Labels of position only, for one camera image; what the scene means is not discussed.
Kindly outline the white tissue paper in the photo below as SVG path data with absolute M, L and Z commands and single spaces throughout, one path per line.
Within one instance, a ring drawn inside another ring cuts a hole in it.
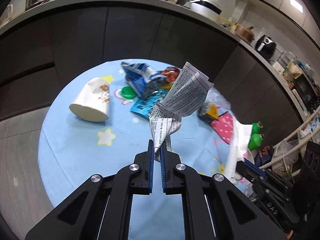
M 233 118 L 233 134 L 224 176 L 235 185 L 242 180 L 242 176 L 236 172 L 236 165 L 238 161 L 244 161 L 251 132 L 252 125 L 241 124 L 236 118 Z

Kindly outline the yellow biscuit packet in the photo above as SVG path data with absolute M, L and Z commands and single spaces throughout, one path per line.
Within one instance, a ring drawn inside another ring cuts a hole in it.
M 202 107 L 197 111 L 197 116 L 200 120 L 210 124 L 219 118 L 218 109 L 215 104 L 211 102 L 205 102 Z

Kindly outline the beige storage rack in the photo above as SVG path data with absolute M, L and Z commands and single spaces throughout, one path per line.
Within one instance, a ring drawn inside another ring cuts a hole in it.
M 300 167 L 295 165 L 299 158 L 305 157 L 309 141 L 319 144 L 319 108 L 302 125 L 273 147 L 271 161 L 262 165 L 261 169 L 270 168 L 282 177 L 297 176 Z

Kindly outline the red crushed can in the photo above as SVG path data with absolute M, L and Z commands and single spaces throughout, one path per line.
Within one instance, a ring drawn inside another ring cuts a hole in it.
M 176 81 L 177 77 L 179 76 L 181 69 L 177 67 L 169 66 L 164 70 L 160 70 L 159 72 L 165 76 L 166 83 L 173 83 Z

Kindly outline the light blue cartoon tablecloth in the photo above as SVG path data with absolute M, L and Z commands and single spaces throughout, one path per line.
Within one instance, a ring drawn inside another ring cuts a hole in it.
M 110 88 L 109 119 L 104 122 L 82 120 L 69 109 L 95 77 Z M 125 85 L 120 61 L 105 62 L 76 77 L 50 106 L 40 133 L 38 163 L 53 206 L 91 175 L 113 175 L 147 150 L 149 121 L 130 112 L 135 101 L 121 96 Z M 180 129 L 170 137 L 172 151 L 181 161 L 207 176 L 224 173 L 233 134 L 234 114 L 218 107 L 219 118 L 212 125 L 193 113 L 182 119 Z M 129 239 L 184 239 L 182 200 L 163 193 L 159 163 L 154 164 L 152 194 L 133 198 Z

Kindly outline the green bottle cap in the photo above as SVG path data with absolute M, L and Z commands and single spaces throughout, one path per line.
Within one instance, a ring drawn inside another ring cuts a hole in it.
M 134 99 L 137 94 L 131 86 L 125 86 L 121 89 L 121 96 L 126 100 Z

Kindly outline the teal snack wrapper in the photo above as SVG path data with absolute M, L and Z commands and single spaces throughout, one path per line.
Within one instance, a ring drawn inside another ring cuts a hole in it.
M 138 99 L 131 107 L 130 112 L 138 114 L 139 116 L 148 119 L 154 106 L 160 103 L 166 97 L 167 92 L 163 89 L 153 92 L 145 99 Z

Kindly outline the blue white snack bag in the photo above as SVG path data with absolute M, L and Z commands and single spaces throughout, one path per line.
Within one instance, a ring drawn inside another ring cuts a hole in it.
M 142 99 L 158 91 L 165 81 L 165 75 L 155 71 L 146 63 L 128 63 L 123 61 L 120 65 L 125 72 L 127 83 Z

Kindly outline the printed paper leaflet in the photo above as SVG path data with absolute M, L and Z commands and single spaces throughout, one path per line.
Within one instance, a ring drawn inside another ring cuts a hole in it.
M 190 116 L 205 102 L 213 88 L 209 77 L 186 62 L 164 100 L 155 104 L 150 116 L 153 154 L 160 161 L 161 146 L 171 147 L 170 135 L 180 129 L 182 118 Z

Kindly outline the dark blue snack bag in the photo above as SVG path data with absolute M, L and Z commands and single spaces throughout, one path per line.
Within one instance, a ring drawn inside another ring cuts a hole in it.
M 274 148 L 273 146 L 265 146 L 257 152 L 254 158 L 255 165 L 261 167 L 269 163 L 273 157 Z

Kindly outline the green plastic bottle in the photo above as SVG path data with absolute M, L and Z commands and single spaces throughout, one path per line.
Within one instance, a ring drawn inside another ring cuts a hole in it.
M 263 128 L 263 125 L 262 125 L 262 123 L 260 121 L 252 123 L 251 134 L 260 134 L 260 131 L 261 131 L 262 128 Z
M 262 145 L 263 139 L 264 139 L 263 134 L 253 133 L 248 143 L 248 149 L 252 151 L 252 150 L 255 150 L 256 148 L 259 148 Z

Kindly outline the black microwave oven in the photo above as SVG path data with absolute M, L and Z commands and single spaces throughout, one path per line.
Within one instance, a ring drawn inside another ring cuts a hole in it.
M 297 91 L 307 111 L 313 113 L 319 106 L 318 94 L 315 92 L 313 85 L 304 75 L 294 79 L 293 83 L 293 88 Z

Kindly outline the black air fryer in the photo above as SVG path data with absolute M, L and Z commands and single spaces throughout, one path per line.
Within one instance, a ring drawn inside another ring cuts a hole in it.
M 271 37 L 263 35 L 255 44 L 255 50 L 266 60 L 269 60 L 276 50 L 276 43 Z

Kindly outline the white rice cooker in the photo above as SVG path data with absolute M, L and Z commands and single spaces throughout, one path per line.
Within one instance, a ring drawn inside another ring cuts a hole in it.
M 190 9 L 212 21 L 217 21 L 222 11 L 213 0 L 191 0 Z

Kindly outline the clear plastic bag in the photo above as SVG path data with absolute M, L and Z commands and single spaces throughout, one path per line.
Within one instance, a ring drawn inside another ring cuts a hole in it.
M 213 86 L 208 90 L 205 102 L 210 102 L 215 106 L 231 110 L 231 104 L 222 96 L 222 94 Z

